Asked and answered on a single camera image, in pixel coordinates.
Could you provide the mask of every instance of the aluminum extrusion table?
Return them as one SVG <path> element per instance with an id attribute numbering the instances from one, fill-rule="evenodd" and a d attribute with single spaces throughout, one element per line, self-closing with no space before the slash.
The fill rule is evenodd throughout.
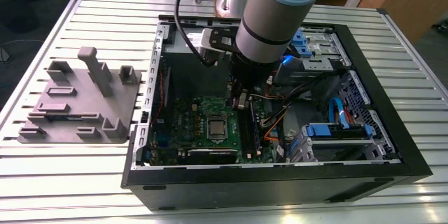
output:
<path id="1" fill-rule="evenodd" d="M 315 6 L 307 22 L 346 24 L 435 173 L 352 203 L 151 212 L 120 188 L 127 144 L 20 144 L 19 128 L 50 79 L 52 60 L 99 49 L 110 69 L 147 71 L 159 14 L 175 0 L 71 0 L 0 113 L 0 222 L 436 223 L 448 221 L 448 93 L 388 15 Z M 183 0 L 182 15 L 212 16 L 214 0 Z M 142 104 L 138 97 L 136 108 Z M 139 110 L 134 113 L 138 120 Z"/>

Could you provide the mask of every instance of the blue plastic latch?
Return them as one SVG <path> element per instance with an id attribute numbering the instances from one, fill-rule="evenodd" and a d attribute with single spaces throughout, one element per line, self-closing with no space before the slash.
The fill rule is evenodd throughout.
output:
<path id="1" fill-rule="evenodd" d="M 296 138 L 296 140 L 295 140 L 295 142 L 292 143 L 291 148 L 290 148 L 290 150 L 288 150 L 288 152 L 287 152 L 287 155 L 288 155 L 288 156 L 290 156 L 290 152 L 294 150 L 294 148 L 296 148 L 298 144 L 299 144 L 299 139 Z"/>
<path id="2" fill-rule="evenodd" d="M 368 137 L 374 136 L 374 129 L 370 125 L 364 125 L 366 133 Z"/>
<path id="3" fill-rule="evenodd" d="M 291 43 L 295 45 L 295 46 L 304 46 L 307 45 L 307 38 L 303 36 L 303 33 L 302 31 L 296 31 L 296 35 L 294 36 L 292 40 L 291 40 Z"/>
<path id="4" fill-rule="evenodd" d="M 296 35 L 291 40 L 291 44 L 295 46 L 302 57 L 310 58 L 314 55 L 314 52 L 308 49 L 307 38 L 303 36 L 300 30 L 296 32 Z"/>
<path id="5" fill-rule="evenodd" d="M 312 125 L 316 136 L 331 136 L 330 127 L 324 124 Z"/>
<path id="6" fill-rule="evenodd" d="M 314 131 L 312 126 L 307 126 L 306 128 L 307 128 L 307 134 L 308 134 L 308 136 L 314 136 L 315 135 L 315 131 Z"/>

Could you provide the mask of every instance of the orange wire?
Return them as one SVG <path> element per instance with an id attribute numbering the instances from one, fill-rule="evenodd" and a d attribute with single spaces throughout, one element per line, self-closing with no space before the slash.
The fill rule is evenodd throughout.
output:
<path id="1" fill-rule="evenodd" d="M 263 137 L 264 139 L 268 138 L 270 132 L 274 130 L 274 128 L 275 128 L 276 125 L 279 124 L 279 122 L 280 122 L 282 118 L 286 116 L 286 114 L 287 114 L 287 110 L 286 110 L 286 112 L 283 113 L 283 115 L 279 117 L 278 121 L 275 121 L 275 123 L 272 124 L 272 127 L 271 127 L 271 129 L 268 130 L 268 132 L 264 134 L 264 137 Z"/>

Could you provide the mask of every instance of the robotic arm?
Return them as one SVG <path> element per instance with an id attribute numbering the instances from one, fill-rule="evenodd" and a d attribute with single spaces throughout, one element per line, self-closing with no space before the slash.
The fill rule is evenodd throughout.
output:
<path id="1" fill-rule="evenodd" d="M 236 34 L 220 29 L 208 31 L 211 47 L 222 52 L 232 52 L 231 74 L 235 78 L 232 96 L 236 100 L 244 102 L 246 98 L 240 97 L 240 94 L 267 80 L 315 1 L 216 1 L 219 16 L 242 18 Z M 179 21 L 179 3 L 180 0 L 176 0 L 175 20 L 180 35 L 199 60 L 210 67 L 215 64 L 216 57 L 204 57 L 192 45 Z M 231 38 L 231 45 L 222 43 L 226 37 Z"/>
<path id="2" fill-rule="evenodd" d="M 247 0 L 231 73 L 242 88 L 267 80 L 316 0 Z"/>

